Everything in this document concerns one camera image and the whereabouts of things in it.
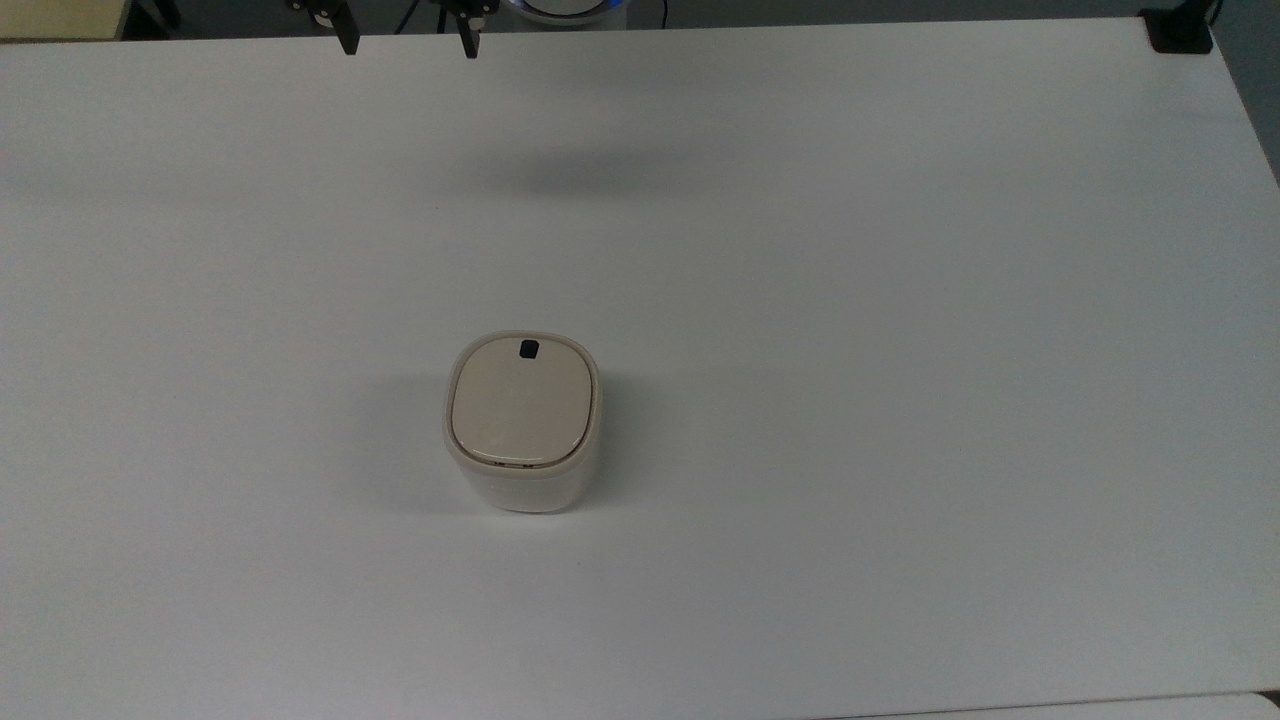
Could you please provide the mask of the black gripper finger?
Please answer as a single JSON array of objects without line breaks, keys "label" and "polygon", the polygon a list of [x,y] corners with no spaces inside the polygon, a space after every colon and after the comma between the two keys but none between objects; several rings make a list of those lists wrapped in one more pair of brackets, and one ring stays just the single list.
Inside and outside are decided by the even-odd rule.
[{"label": "black gripper finger", "polygon": [[285,1],[285,8],[305,17],[312,31],[337,37],[346,55],[357,53],[360,28],[348,1]]},{"label": "black gripper finger", "polygon": [[433,1],[438,8],[436,33],[443,35],[452,26],[458,35],[463,54],[475,59],[486,19],[499,10],[498,1]]}]

